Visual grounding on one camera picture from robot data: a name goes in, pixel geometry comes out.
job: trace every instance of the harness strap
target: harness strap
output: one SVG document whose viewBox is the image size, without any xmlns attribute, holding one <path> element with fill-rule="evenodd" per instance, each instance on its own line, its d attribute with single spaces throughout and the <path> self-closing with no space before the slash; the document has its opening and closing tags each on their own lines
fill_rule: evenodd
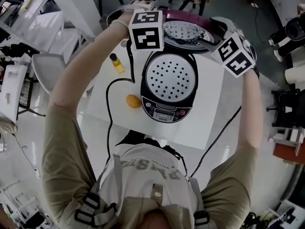
<svg viewBox="0 0 305 229">
<path fill-rule="evenodd" d="M 203 201 L 196 178 L 190 177 L 189 182 L 197 198 L 197 210 L 194 213 L 195 229 L 216 229 L 214 222 L 210 222 L 209 214 L 204 210 Z"/>
<path fill-rule="evenodd" d="M 113 154 L 113 161 L 114 161 L 114 177 L 118 189 L 117 205 L 119 206 L 121 204 L 121 193 L 122 193 L 122 165 L 121 165 L 120 156 Z"/>
<path fill-rule="evenodd" d="M 103 213 L 95 215 L 95 211 L 100 208 L 100 195 L 99 188 L 103 174 L 105 173 L 108 165 L 104 168 L 99 178 L 93 185 L 91 191 L 86 194 L 83 198 L 83 205 L 81 209 L 76 210 L 75 220 L 92 227 L 102 226 L 108 223 L 117 211 L 117 205 L 121 204 L 121 193 L 122 193 L 122 166 L 119 155 L 113 155 L 114 160 L 114 176 L 118 189 L 118 203 L 112 203 L 110 206 L 104 209 Z"/>
</svg>

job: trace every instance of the button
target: button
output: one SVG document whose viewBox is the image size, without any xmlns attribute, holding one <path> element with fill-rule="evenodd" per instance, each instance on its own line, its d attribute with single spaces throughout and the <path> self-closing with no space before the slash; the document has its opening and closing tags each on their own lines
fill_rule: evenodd
<svg viewBox="0 0 305 229">
<path fill-rule="evenodd" d="M 154 195 L 158 198 L 161 197 L 161 193 L 159 193 L 159 192 L 155 192 Z"/>
</svg>

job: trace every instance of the bracelet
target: bracelet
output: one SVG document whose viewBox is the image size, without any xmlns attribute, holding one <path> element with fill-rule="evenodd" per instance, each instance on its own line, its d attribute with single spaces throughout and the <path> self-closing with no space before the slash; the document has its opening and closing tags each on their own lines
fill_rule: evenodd
<svg viewBox="0 0 305 229">
<path fill-rule="evenodd" d="M 125 23 L 125 22 L 122 21 L 122 20 L 113 20 L 113 21 L 111 22 L 111 25 L 114 24 L 114 23 L 120 23 L 120 24 L 122 24 L 123 26 L 125 26 L 125 27 L 128 29 L 128 24 Z"/>
</svg>

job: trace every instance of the black cable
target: black cable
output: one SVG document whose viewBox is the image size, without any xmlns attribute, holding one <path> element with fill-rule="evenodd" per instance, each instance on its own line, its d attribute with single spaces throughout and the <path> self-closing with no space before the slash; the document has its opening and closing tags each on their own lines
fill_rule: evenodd
<svg viewBox="0 0 305 229">
<path fill-rule="evenodd" d="M 179 156 L 179 157 L 181 158 L 183 166 L 184 166 L 184 169 L 185 169 L 185 177 L 187 177 L 187 168 L 186 168 L 186 164 L 184 162 L 184 158 L 183 158 L 183 156 Z"/>
<path fill-rule="evenodd" d="M 129 57 L 129 61 L 130 61 L 130 75 L 131 75 L 131 79 L 129 79 L 129 78 L 115 79 L 114 81 L 112 81 L 108 85 L 108 87 L 106 89 L 106 104 L 107 104 L 108 115 L 109 115 L 109 118 L 110 118 L 110 124 L 109 124 L 108 132 L 107 132 L 107 152 L 108 152 L 108 158 L 106 160 L 105 167 L 107 166 L 107 164 L 108 164 L 108 162 L 109 162 L 109 160 L 111 158 L 110 147 L 109 147 L 109 135 L 110 135 L 110 130 L 111 130 L 111 127 L 112 127 L 112 124 L 113 124 L 113 120 L 112 120 L 112 116 L 111 116 L 111 112 L 110 112 L 110 107 L 109 107 L 109 99 L 108 99 L 109 89 L 112 86 L 112 84 L 114 84 L 115 82 L 119 82 L 119 81 L 128 81 L 128 82 L 131 82 L 131 83 L 135 83 L 134 70 L 133 70 L 133 56 L 132 56 L 132 51 L 131 51 L 131 44 L 132 44 L 132 41 L 129 38 L 128 41 L 127 41 L 127 53 L 128 53 L 128 57 Z"/>
<path fill-rule="evenodd" d="M 195 169 L 195 171 L 192 173 L 191 177 L 193 177 L 193 175 L 197 172 L 197 170 L 199 169 L 204 157 L 207 155 L 207 153 L 210 151 L 210 149 L 214 146 L 214 144 L 218 141 L 218 139 L 220 138 L 220 136 L 223 134 L 224 130 L 228 127 L 228 125 L 234 120 L 234 118 L 237 116 L 237 114 L 239 113 L 239 111 L 242 109 L 242 107 L 240 106 L 238 108 L 238 110 L 235 112 L 235 114 L 232 116 L 232 118 L 225 124 L 224 128 L 221 130 L 221 132 L 218 134 L 217 138 L 213 141 L 213 143 L 208 147 L 208 149 L 206 150 L 206 152 L 203 154 L 203 156 L 201 157 L 199 164 L 197 166 L 197 168 Z"/>
<path fill-rule="evenodd" d="M 25 153 L 24 153 L 24 151 L 23 151 L 23 149 L 27 149 L 28 147 L 27 147 L 27 146 L 22 146 L 22 147 L 21 147 L 20 143 L 18 142 L 18 139 L 17 139 L 16 135 L 13 134 L 13 133 L 11 133 L 11 134 L 16 138 L 16 141 L 17 141 L 17 143 L 18 143 L 18 145 L 19 145 L 19 148 L 21 148 L 21 150 L 22 150 L 22 152 L 23 152 L 23 155 L 27 158 L 27 160 L 28 160 L 30 166 L 32 167 L 32 169 L 36 171 L 37 169 L 35 169 L 35 168 L 32 166 L 32 163 L 30 162 L 30 160 L 28 159 L 28 157 L 25 155 Z"/>
<path fill-rule="evenodd" d="M 259 34 L 258 34 L 257 15 L 258 15 L 258 8 L 256 8 L 256 13 L 255 13 L 255 18 L 254 18 L 256 35 L 257 35 L 257 38 L 261 41 L 261 43 L 266 43 L 266 42 L 268 42 L 268 40 L 263 41 L 263 40 L 260 38 Z"/>
</svg>

